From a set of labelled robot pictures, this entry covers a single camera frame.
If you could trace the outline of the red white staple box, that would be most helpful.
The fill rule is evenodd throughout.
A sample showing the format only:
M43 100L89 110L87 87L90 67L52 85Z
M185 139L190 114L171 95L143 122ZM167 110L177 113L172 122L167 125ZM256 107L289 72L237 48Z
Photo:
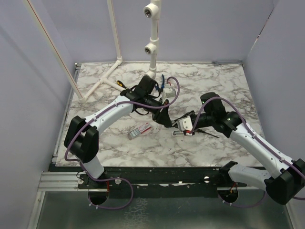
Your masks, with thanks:
M130 140L133 140L133 139L139 137L140 135L142 135L143 133L145 133L146 131L150 130L151 128L152 128L152 126L148 122L146 122L146 123L142 124L141 126L130 131L128 133L128 138Z

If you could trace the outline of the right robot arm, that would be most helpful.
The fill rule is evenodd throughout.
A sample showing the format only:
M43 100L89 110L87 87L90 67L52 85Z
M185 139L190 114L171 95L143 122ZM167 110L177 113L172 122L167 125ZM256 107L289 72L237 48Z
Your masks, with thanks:
M220 170L219 181L229 187L234 182L259 188L276 203L285 205L305 187L305 162L287 156L262 138L236 107L226 111L223 102L228 100L216 93L201 96L202 107L197 114L178 119L175 124L184 135L194 135L201 127L214 130L233 140L247 150L264 167L263 170L245 167L231 161Z

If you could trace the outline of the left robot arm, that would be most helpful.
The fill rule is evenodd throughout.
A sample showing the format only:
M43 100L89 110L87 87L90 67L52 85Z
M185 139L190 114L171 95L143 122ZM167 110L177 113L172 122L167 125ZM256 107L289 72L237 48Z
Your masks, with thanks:
M105 184L104 167L99 162L99 136L123 116L135 112L138 108L152 113L153 121L171 127L168 107L176 99L176 92L171 91L171 98L166 98L165 88L159 89L159 96L151 93L158 83L145 75L138 85L126 88L108 106L86 117L72 118L64 146L67 153L71 153L83 166L89 176L89 183L94 188L101 188Z

